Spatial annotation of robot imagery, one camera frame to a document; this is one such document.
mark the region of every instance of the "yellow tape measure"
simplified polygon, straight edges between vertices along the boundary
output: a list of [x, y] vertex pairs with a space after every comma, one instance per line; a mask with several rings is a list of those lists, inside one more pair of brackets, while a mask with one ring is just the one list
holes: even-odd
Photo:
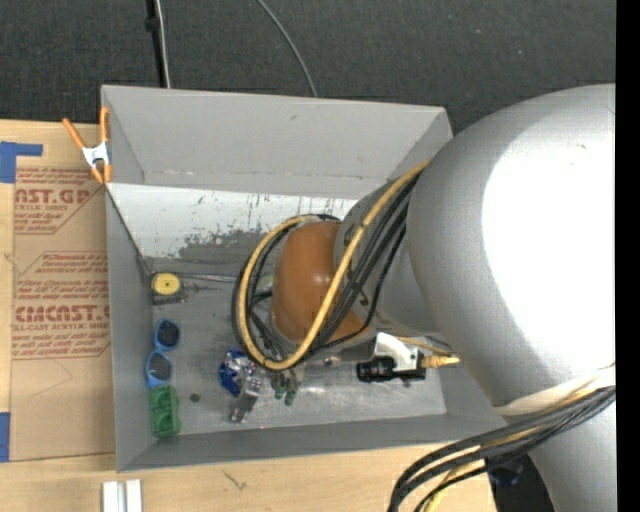
[[180, 291], [180, 279], [175, 274], [160, 272], [153, 276], [151, 289], [158, 295], [175, 295]]

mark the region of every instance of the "white plastic piece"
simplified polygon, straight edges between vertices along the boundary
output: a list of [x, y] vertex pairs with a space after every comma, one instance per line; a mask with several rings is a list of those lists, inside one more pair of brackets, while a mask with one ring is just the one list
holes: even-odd
[[105, 164], [109, 163], [109, 151], [106, 142], [102, 142], [95, 148], [82, 148], [82, 153], [91, 167], [95, 167], [98, 160], [103, 160]]
[[408, 347], [395, 336], [383, 332], [376, 337], [375, 355], [392, 357], [396, 362], [396, 372], [415, 370], [418, 366], [417, 347]]
[[125, 482], [127, 494], [127, 511], [142, 512], [142, 481], [140, 479]]
[[142, 512], [142, 482], [103, 482], [102, 512]]

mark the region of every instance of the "black connector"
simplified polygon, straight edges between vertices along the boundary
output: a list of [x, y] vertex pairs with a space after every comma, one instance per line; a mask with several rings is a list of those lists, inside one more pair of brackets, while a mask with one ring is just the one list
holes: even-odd
[[356, 365], [356, 374], [358, 380], [362, 382], [386, 382], [392, 379], [406, 380], [424, 380], [427, 370], [426, 368], [417, 367], [414, 370], [395, 371], [396, 362], [392, 357], [382, 356], [375, 357], [371, 361], [358, 363]]

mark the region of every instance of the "yellow cable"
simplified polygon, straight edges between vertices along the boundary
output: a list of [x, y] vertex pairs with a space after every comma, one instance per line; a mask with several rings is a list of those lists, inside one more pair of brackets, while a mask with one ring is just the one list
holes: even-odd
[[501, 416], [522, 416], [553, 410], [554, 408], [568, 405], [578, 398], [592, 393], [599, 387], [603, 387], [613, 381], [614, 375], [610, 369], [615, 366], [615, 361], [605, 368], [571, 379], [557, 386], [517, 398], [508, 404], [494, 407]]
[[262, 366], [264, 366], [269, 370], [282, 371], [282, 370], [291, 368], [292, 366], [300, 362], [300, 360], [304, 357], [304, 355], [307, 353], [307, 351], [311, 347], [311, 344], [313, 343], [313, 340], [316, 338], [318, 332], [320, 331], [320, 328], [322, 327], [322, 324], [324, 323], [326, 316], [329, 312], [329, 308], [334, 302], [340, 283], [342, 282], [342, 279], [347, 271], [347, 268], [351, 263], [353, 254], [355, 253], [358, 245], [360, 244], [360, 241], [364, 237], [364, 234], [367, 228], [369, 227], [371, 222], [375, 219], [375, 217], [380, 213], [382, 208], [384, 208], [384, 206], [391, 200], [391, 198], [393, 198], [393, 196], [407, 182], [409, 182], [415, 176], [420, 174], [420, 172], [422, 172], [422, 170], [427, 166], [427, 164], [428, 164], [428, 161], [423, 162], [413, 167], [412, 169], [407, 171], [405, 174], [403, 174], [400, 178], [394, 181], [389, 186], [389, 188], [387, 188], [387, 190], [384, 191], [384, 193], [380, 196], [380, 198], [371, 207], [371, 210], [369, 210], [367, 215], [362, 220], [360, 226], [356, 230], [355, 235], [353, 236], [353, 239], [347, 246], [347, 249], [345, 250], [344, 255], [342, 256], [342, 259], [340, 260], [340, 265], [338, 265], [338, 269], [336, 270], [336, 273], [333, 276], [331, 284], [329, 285], [329, 289], [327, 290], [327, 294], [325, 295], [322, 301], [322, 304], [320, 305], [318, 314], [314, 318], [313, 323], [311, 324], [311, 327], [309, 329], [309, 332], [307, 333], [307, 336], [302, 341], [300, 346], [296, 349], [296, 351], [286, 359], [283, 359], [282, 361], [270, 359], [269, 357], [265, 356], [260, 351], [260, 349], [253, 343], [253, 340], [251, 339], [251, 334], [249, 332], [249, 327], [247, 326], [247, 323], [245, 321], [246, 319], [245, 303], [246, 303], [246, 297], [247, 297], [247, 289], [249, 287], [249, 276], [251, 275], [253, 271], [253, 267], [258, 261], [258, 257], [260, 256], [262, 249], [280, 231], [282, 231], [283, 229], [286, 229], [289, 226], [300, 223], [301, 222], [301, 220], [299, 220], [300, 217], [296, 217], [295, 219], [291, 219], [290, 221], [284, 222], [283, 224], [278, 226], [274, 231], [269, 233], [265, 238], [263, 238], [260, 244], [258, 244], [258, 247], [255, 249], [251, 257], [249, 258], [247, 267], [245, 268], [245, 271], [242, 275], [242, 279], [238, 287], [237, 300], [238, 300], [238, 320], [239, 320], [239, 328], [240, 328], [240, 334], [242, 336], [242, 341], [246, 345], [249, 353], [255, 359], [257, 359], [262, 364]]
[[[445, 477], [440, 482], [440, 485], [448, 482], [449, 480], [453, 480], [455, 477], [462, 474], [463, 472], [466, 473], [467, 472], [466, 470], [471, 470], [473, 465], [476, 463], [477, 461], [469, 462], [468, 464], [463, 464], [460, 467], [453, 468], [451, 471], [449, 471], [445, 475]], [[433, 497], [427, 503], [425, 503], [424, 507], [422, 508], [422, 512], [433, 512], [436, 509], [436, 507], [440, 504], [440, 502], [442, 501], [442, 498], [444, 498], [444, 495], [447, 493], [449, 489], [450, 487], [445, 487], [440, 492], [437, 492], [436, 494], [434, 494]]]
[[442, 366], [456, 364], [459, 362], [460, 358], [457, 356], [439, 356], [433, 354], [431, 356], [424, 356], [420, 361], [420, 364], [423, 368], [440, 368]]

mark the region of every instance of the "green object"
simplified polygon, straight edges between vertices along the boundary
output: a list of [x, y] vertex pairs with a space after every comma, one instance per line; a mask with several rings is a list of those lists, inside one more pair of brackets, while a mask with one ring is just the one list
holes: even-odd
[[276, 400], [280, 400], [284, 394], [286, 393], [287, 388], [286, 386], [279, 386], [276, 390], [275, 390], [275, 399]]
[[284, 405], [293, 405], [293, 400], [296, 397], [295, 391], [287, 391], [286, 396], [284, 397]]
[[151, 433], [155, 437], [174, 436], [182, 428], [178, 418], [178, 395], [171, 385], [149, 390], [151, 407]]

